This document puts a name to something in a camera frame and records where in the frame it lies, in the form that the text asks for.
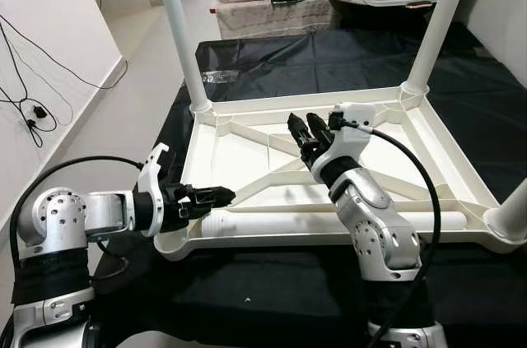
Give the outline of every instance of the silver robot arm segment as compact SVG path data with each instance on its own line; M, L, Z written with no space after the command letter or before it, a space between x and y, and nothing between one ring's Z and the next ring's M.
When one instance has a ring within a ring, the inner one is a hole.
M375 108L343 103L336 105L332 114L367 127L374 121ZM394 209L389 194L357 162L370 140L368 130L330 130L318 115L307 114L306 118L310 130L294 114L289 117L288 127L301 148L302 160L315 181L329 188L338 218L352 236L365 281L368 332L373 336L408 294L421 268L417 232ZM446 348L442 326L433 318L426 285L419 287L416 296L381 338L384 346Z
M223 187L160 185L158 160L163 151L168 146L159 144L148 156L136 192L82 194L51 188L22 207L18 234L24 248L15 269L11 347L84 347L86 341L98 346L99 328L90 316L96 295L87 270L88 243L130 230L152 237L182 229L189 219L234 198Z

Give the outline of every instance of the white bracket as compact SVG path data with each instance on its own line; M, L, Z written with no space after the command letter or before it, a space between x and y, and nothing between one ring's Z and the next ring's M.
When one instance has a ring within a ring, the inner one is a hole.
M375 107L371 104L341 103L335 105L334 112L343 112L343 118L348 122L357 122L364 126L372 126L375 120ZM320 172L330 160L341 156L351 156L355 161L364 151L370 141L370 134L354 128L341 128L334 131L335 139L329 149L319 157L311 167L311 173L318 183L324 183Z
M163 196L161 195L159 182L157 180L157 175L161 170L161 166L157 164L157 161L159 160L161 153L163 151L167 152L168 149L168 146L163 143L157 144L152 152L150 152L150 155L145 161L145 166L142 168L138 178L138 191L140 193L149 193L150 196L152 196L152 204L154 206L150 229L142 232L147 237L152 237L159 233L161 230L161 224L163 223Z

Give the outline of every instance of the black tablecloth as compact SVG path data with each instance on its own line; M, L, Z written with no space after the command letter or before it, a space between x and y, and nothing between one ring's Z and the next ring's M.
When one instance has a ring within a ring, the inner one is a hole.
M397 86L420 35L330 30L275 39L201 43L202 71L239 70L207 85L213 101ZM452 25L428 96L494 196L527 171L526 92L461 25ZM183 87L157 139L176 152L179 180L193 124ZM111 345L145 330L228 346L363 346L364 292L351 247L200 250L167 262L138 234L113 239L130 268L96 285L95 314ZM107 257L98 273L117 267ZM441 245L430 270L436 318L450 347L512 344L527 327L527 250L496 255Z

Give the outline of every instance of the white plastic tube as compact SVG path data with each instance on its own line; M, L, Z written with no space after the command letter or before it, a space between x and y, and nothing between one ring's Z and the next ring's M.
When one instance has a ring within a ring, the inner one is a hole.
M428 78L436 63L458 2L459 0L437 0L410 76L401 84L404 92L410 95L425 95L428 92Z
M418 233L433 230L433 212L401 212ZM441 231L462 231L467 219L457 211L441 213ZM334 212L258 213L213 210L201 219L201 229L159 234L157 251L176 262L198 248L291 247L349 245L351 235Z
M174 36L175 47L178 49L181 67L190 94L190 110L192 112L205 112L212 107L211 101L205 94L205 88L199 73L198 62L192 52L187 38L187 21L184 17L181 0L163 0L166 14Z
M527 179L501 204L483 215L485 223L503 239L527 240Z

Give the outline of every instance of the white pole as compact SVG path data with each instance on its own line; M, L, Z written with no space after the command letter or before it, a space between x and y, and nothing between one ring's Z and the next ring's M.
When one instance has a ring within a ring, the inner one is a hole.
M527 179L501 204L483 215L485 223L500 237L510 241L527 239Z
M205 94L205 88L199 73L198 63L192 52L187 38L187 21L184 17L181 0L163 0L166 14L174 36L175 47L178 49L184 79L190 94L190 110L192 112L205 112L212 107L211 101Z
M436 63L458 2L459 0L437 0L410 76L401 84L404 92L410 95L425 95L428 92L428 78Z

